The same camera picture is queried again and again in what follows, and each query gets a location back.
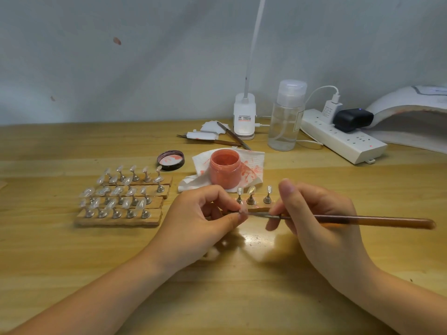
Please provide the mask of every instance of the black power adapter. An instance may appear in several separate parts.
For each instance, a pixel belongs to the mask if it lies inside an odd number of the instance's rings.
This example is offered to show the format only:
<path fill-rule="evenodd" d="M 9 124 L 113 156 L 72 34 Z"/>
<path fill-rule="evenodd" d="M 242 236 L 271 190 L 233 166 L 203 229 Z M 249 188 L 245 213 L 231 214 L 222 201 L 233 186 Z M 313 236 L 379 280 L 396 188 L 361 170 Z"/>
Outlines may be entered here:
<path fill-rule="evenodd" d="M 333 124 L 342 132 L 352 132 L 357 128 L 367 127 L 371 124 L 374 114 L 361 108 L 341 110 L 335 114 Z"/>

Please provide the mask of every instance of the jar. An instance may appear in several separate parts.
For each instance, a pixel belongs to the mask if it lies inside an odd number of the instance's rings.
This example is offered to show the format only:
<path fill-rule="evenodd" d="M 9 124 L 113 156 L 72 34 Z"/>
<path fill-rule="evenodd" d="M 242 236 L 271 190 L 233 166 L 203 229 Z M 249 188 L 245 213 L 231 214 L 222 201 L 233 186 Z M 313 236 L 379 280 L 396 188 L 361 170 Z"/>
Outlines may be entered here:
<path fill-rule="evenodd" d="M 236 187 L 240 182 L 242 164 L 238 152 L 231 149 L 219 149 L 210 157 L 211 183 L 223 189 Z"/>

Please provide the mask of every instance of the white power strip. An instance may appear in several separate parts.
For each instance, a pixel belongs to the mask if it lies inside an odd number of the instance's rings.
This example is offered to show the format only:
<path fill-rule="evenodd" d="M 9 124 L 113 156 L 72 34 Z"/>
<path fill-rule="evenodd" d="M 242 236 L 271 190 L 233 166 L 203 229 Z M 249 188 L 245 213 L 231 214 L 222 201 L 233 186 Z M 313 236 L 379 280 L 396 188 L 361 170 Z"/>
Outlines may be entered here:
<path fill-rule="evenodd" d="M 375 157 L 381 156 L 387 148 L 386 143 L 365 134 L 359 129 L 344 133 L 336 129 L 333 124 L 324 123 L 320 120 L 320 117 L 321 112 L 318 110 L 306 110 L 301 126 L 316 140 L 351 163 L 374 163 L 376 161 Z"/>

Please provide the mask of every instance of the gray wall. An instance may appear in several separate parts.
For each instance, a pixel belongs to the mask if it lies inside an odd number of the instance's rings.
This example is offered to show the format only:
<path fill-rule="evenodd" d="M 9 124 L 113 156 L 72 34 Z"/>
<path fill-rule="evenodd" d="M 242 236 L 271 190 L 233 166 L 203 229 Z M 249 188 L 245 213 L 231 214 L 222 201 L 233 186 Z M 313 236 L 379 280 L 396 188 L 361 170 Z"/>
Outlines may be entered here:
<path fill-rule="evenodd" d="M 230 117 L 258 3 L 0 0 L 0 124 Z M 310 90 L 334 84 L 347 107 L 410 84 L 444 84 L 446 6 L 267 0 L 250 84 L 258 114 L 269 115 L 285 78 Z"/>

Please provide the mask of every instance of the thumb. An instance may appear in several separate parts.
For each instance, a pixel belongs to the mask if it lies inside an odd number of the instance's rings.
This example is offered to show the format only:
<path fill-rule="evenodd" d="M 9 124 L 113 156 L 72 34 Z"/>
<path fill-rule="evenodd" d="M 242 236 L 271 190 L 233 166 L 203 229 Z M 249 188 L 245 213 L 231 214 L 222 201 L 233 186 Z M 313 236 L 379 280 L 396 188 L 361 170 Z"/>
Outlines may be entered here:
<path fill-rule="evenodd" d="M 224 236 L 226 233 L 235 229 L 238 225 L 244 222 L 248 218 L 248 215 L 241 213 L 231 213 L 225 215 L 217 220 L 213 221 L 213 225 L 219 231 L 220 236 Z"/>
<path fill-rule="evenodd" d="M 321 226 L 298 188 L 289 179 L 282 180 L 278 187 L 282 202 L 293 220 L 298 235 L 315 235 Z"/>

